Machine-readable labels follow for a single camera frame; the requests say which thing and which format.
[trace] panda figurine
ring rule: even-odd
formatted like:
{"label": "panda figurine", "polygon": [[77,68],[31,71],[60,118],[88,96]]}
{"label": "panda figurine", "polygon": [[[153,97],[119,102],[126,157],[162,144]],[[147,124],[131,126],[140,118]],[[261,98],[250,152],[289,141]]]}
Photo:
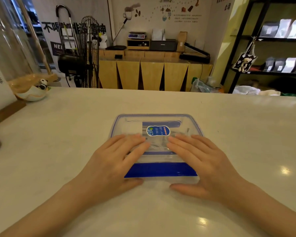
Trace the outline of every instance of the panda figurine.
{"label": "panda figurine", "polygon": [[47,84],[48,84],[48,80],[45,79],[40,79],[38,82],[38,85],[36,87],[42,89],[42,90],[46,90],[47,89]]}

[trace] counter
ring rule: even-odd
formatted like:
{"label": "counter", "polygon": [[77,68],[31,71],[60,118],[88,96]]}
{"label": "counter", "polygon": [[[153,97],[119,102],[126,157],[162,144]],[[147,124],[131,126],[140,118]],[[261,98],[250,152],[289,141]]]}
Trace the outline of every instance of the counter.
{"label": "counter", "polygon": [[[121,113],[187,113],[248,181],[296,211],[296,97],[52,87],[0,123],[0,232],[77,175]],[[229,209],[147,178],[64,236],[267,236]]]}

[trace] person's left hand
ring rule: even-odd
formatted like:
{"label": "person's left hand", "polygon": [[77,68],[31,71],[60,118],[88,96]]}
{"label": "person's left hand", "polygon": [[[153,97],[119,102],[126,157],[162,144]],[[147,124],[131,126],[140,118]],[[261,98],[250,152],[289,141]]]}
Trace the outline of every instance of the person's left hand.
{"label": "person's left hand", "polygon": [[124,176],[149,148],[150,143],[145,140],[140,134],[117,135],[99,147],[83,170],[67,183],[76,199],[89,208],[141,185],[142,179],[124,179]]}

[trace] trolley handle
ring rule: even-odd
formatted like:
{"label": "trolley handle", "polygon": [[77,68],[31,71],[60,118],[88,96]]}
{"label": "trolley handle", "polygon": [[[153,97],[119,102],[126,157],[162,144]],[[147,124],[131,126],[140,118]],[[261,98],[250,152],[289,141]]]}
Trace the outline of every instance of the trolley handle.
{"label": "trolley handle", "polygon": [[59,9],[60,9],[60,8],[65,8],[65,9],[67,10],[67,12],[68,12],[68,16],[69,16],[69,18],[71,18],[70,11],[69,11],[68,8],[67,8],[65,5],[63,5],[63,4],[60,4],[60,5],[57,5],[57,6],[56,6],[56,17],[59,17]]}

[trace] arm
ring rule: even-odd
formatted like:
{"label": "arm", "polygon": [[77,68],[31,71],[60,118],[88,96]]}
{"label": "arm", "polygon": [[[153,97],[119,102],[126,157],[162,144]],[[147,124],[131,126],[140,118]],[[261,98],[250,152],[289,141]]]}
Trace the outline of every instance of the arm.
{"label": "arm", "polygon": [[169,137],[176,152],[200,177],[198,184],[172,184],[182,194],[220,202],[247,216],[272,236],[296,237],[296,212],[243,179],[227,156],[209,139],[193,135]]}
{"label": "arm", "polygon": [[2,232],[0,237],[55,235],[89,207],[142,184],[141,179],[124,179],[124,176],[150,146],[144,143],[145,140],[140,135],[119,135],[109,139],[94,152],[73,180]]}

